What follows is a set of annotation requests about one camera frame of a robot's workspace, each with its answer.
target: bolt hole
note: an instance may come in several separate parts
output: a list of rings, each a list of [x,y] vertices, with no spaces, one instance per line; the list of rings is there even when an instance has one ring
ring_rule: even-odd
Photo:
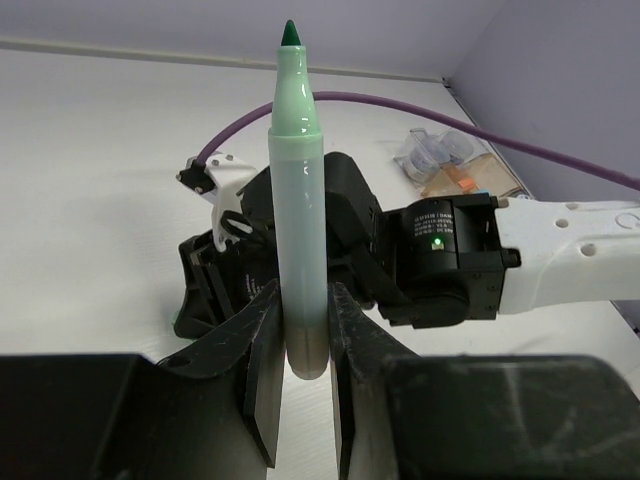
[[[580,247],[580,252],[585,257],[593,257],[596,254],[596,246],[593,243],[587,243]]]
[[[183,357],[182,355],[173,355],[163,362],[163,365],[168,368],[186,367],[191,363],[191,359]]]

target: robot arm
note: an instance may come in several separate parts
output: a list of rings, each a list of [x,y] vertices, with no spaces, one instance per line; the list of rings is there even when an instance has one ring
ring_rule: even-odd
[[[499,313],[640,298],[640,203],[509,199],[495,216],[521,260],[505,272]]]

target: light green marker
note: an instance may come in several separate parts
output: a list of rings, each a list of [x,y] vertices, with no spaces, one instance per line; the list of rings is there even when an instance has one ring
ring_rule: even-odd
[[[269,165],[287,358],[298,377],[313,380],[329,358],[324,147],[307,51],[291,20],[278,49]]]

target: purple cable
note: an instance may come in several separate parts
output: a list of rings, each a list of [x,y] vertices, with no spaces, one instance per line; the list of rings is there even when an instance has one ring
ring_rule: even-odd
[[[478,127],[474,127],[473,125],[469,125],[468,123],[461,122],[460,120],[456,120],[455,118],[447,117],[446,115],[434,112],[433,110],[418,107],[417,105],[400,102],[398,100],[392,100],[390,98],[365,95],[362,93],[315,92],[313,96],[316,101],[342,101],[363,103],[366,105],[377,105],[379,107],[391,108],[393,110],[411,113],[413,115],[428,118],[429,120],[433,120],[449,127],[456,128],[461,132],[465,132],[469,135],[482,138],[483,140],[486,140],[488,142],[496,143],[498,145],[502,145],[503,147],[508,147],[519,152],[527,153],[529,155],[533,155],[535,157],[539,157],[544,160],[557,163],[559,165],[564,165],[565,167],[580,170],[581,172],[595,175],[596,177],[609,180],[610,182],[624,185],[625,187],[640,191],[640,178],[631,177],[622,172],[601,167],[599,165],[595,165],[591,162],[587,162],[586,160],[581,160],[570,155],[565,155],[563,153],[554,152],[553,150],[536,147],[535,145],[518,142],[517,140],[511,140],[509,138],[501,137],[493,133],[485,132],[484,130]],[[200,165],[203,165],[213,154],[213,152],[215,152],[226,140],[231,138],[247,125],[271,113],[272,106],[272,103],[267,103],[266,105],[256,108],[255,110],[247,113],[243,117],[240,117],[227,128],[222,130],[218,135],[213,137],[213,139],[202,149],[202,151],[198,155],[196,162]]]

